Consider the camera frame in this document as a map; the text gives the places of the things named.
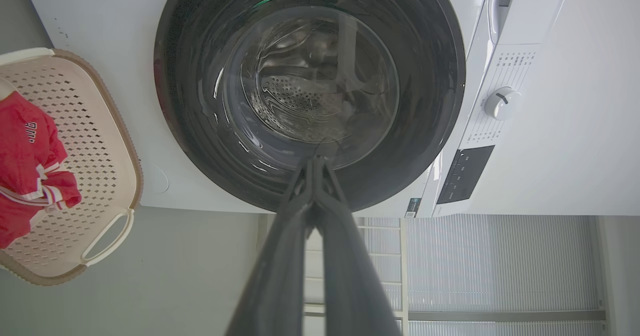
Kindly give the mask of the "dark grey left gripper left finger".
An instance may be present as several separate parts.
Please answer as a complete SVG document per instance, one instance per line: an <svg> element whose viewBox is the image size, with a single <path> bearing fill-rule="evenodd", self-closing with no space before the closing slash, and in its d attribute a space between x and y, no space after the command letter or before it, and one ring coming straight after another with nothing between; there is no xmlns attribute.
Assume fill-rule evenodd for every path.
<svg viewBox="0 0 640 336"><path fill-rule="evenodd" d="M313 161L302 163L270 227L227 336L300 336L303 333L306 240L314 227Z"/></svg>

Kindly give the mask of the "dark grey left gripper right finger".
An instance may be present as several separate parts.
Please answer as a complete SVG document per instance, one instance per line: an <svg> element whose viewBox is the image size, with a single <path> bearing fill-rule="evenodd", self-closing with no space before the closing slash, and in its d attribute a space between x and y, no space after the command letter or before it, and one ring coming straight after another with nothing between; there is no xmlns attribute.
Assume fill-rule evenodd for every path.
<svg viewBox="0 0 640 336"><path fill-rule="evenodd" d="M313 158L313 225L322 237L328 336L399 336L338 178L324 157Z"/></svg>

